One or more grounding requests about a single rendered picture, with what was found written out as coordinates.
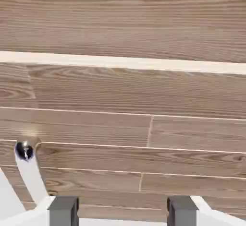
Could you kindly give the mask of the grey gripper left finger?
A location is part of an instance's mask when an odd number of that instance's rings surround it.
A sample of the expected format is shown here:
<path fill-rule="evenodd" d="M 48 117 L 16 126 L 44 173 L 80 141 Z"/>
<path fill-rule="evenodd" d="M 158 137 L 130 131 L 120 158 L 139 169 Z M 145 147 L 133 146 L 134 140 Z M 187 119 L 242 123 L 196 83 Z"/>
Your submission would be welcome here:
<path fill-rule="evenodd" d="M 44 198 L 33 210 L 0 221 L 0 226 L 79 226 L 76 197 Z"/>

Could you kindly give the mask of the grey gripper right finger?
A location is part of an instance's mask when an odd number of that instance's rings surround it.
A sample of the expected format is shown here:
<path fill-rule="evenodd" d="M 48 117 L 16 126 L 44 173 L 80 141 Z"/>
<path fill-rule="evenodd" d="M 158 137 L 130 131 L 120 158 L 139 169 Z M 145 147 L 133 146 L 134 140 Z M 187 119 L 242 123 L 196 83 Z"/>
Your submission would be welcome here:
<path fill-rule="evenodd" d="M 213 210 L 200 196 L 169 196 L 167 226 L 246 226 L 246 221 Z"/>

